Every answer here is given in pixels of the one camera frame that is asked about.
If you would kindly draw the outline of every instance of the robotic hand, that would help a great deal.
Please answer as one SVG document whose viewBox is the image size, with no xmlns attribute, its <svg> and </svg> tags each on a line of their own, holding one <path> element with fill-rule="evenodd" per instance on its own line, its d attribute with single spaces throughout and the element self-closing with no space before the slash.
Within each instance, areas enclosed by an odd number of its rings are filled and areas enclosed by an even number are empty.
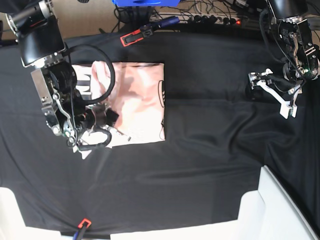
<svg viewBox="0 0 320 240">
<path fill-rule="evenodd" d="M 282 72 L 274 74 L 267 69 L 262 73 L 251 72 L 248 75 L 251 94 L 254 95 L 257 89 L 271 94 L 280 102 L 280 114 L 286 119 L 289 116 L 296 117 L 296 99 L 302 93 L 303 85 L 319 76 L 319 47 L 313 44 L 308 20 L 303 17 L 307 11 L 305 0 L 268 0 L 268 8 L 260 14 L 260 30 L 272 58 L 283 64 Z M 269 29 L 284 59 L 276 58 L 269 48 L 264 27 L 267 15 Z M 290 100 L 284 100 L 279 93 Z"/>
<path fill-rule="evenodd" d="M 17 37 L 23 66 L 36 68 L 31 76 L 47 126 L 56 136 L 66 137 L 67 145 L 74 151 L 106 147 L 112 139 L 110 130 L 119 116 L 101 103 L 110 95 L 115 85 L 115 70 L 109 57 L 91 45 L 68 48 L 60 34 L 51 0 L 28 4 L 6 17 Z M 77 76 L 70 54 L 78 50 L 96 51 L 110 69 L 110 86 L 97 99 L 83 100 L 76 89 Z M 107 139 L 99 144 L 86 145 L 81 139 L 86 131 L 102 132 Z"/>
</svg>

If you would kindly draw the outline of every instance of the pink cloth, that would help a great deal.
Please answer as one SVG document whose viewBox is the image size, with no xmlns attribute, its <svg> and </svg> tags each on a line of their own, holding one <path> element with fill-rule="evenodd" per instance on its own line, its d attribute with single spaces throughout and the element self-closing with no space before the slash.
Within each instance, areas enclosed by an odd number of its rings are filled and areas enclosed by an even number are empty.
<svg viewBox="0 0 320 240">
<path fill-rule="evenodd" d="M 115 86 L 106 102 L 119 114 L 114 127 L 131 137 L 127 144 L 163 141 L 164 64 L 117 62 L 113 63 L 113 67 Z M 92 99 L 100 97 L 109 85 L 110 71 L 107 64 L 95 61 L 91 68 Z"/>
</svg>

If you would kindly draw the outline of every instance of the black fabric surface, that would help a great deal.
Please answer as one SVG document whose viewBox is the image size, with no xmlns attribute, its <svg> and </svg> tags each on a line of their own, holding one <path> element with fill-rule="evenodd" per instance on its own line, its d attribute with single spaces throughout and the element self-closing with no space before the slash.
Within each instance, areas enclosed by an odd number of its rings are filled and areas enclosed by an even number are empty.
<svg viewBox="0 0 320 240">
<path fill-rule="evenodd" d="M 166 141 L 82 160 L 47 128 L 18 49 L 2 48 L 0 186 L 15 193 L 27 226 L 72 232 L 88 218 L 90 233 L 103 237 L 235 220 L 264 164 L 319 226 L 318 82 L 299 96 L 296 118 L 280 116 L 275 101 L 248 100 L 248 73 L 272 67 L 263 42 L 156 33 L 126 48 L 116 34 L 67 43 L 97 45 L 114 62 L 164 63 Z M 78 64 L 99 59 L 72 55 Z"/>
</svg>

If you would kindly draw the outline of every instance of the wrinkled black cloth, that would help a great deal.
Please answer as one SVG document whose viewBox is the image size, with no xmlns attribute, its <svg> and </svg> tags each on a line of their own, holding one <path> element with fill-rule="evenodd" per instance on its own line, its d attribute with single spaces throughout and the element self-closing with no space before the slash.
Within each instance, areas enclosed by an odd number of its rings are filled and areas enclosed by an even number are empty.
<svg viewBox="0 0 320 240">
<path fill-rule="evenodd" d="M 18 49 L 0 50 L 0 186 L 15 193 L 27 226 L 72 232 L 88 218 L 90 233 L 102 238 L 235 220 L 264 164 L 319 226 L 316 81 L 307 100 L 299 96 L 297 117 L 284 119 L 272 98 L 245 95 L 248 73 L 274 64 L 261 41 L 166 32 L 124 48 L 119 37 L 67 43 L 99 46 L 114 62 L 164 63 L 166 140 L 98 150 L 86 160 L 47 128 Z M 100 60 L 90 51 L 71 57 Z"/>
</svg>

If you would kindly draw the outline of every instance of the black tablecloth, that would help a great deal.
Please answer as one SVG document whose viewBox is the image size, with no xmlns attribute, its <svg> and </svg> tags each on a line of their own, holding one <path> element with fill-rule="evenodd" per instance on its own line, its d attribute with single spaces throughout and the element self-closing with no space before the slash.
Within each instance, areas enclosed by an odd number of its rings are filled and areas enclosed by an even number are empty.
<svg viewBox="0 0 320 240">
<path fill-rule="evenodd" d="M 116 34 L 67 43 L 99 46 L 114 62 L 164 63 L 166 141 L 82 160 L 47 128 L 18 49 L 2 48 L 0 186 L 13 190 L 27 226 L 72 232 L 89 218 L 90 232 L 103 237 L 235 220 L 264 164 L 319 226 L 316 81 L 299 96 L 297 117 L 286 120 L 279 103 L 245 96 L 248 73 L 273 66 L 260 41 L 157 33 L 126 48 Z M 73 63 L 99 59 L 72 55 Z"/>
</svg>

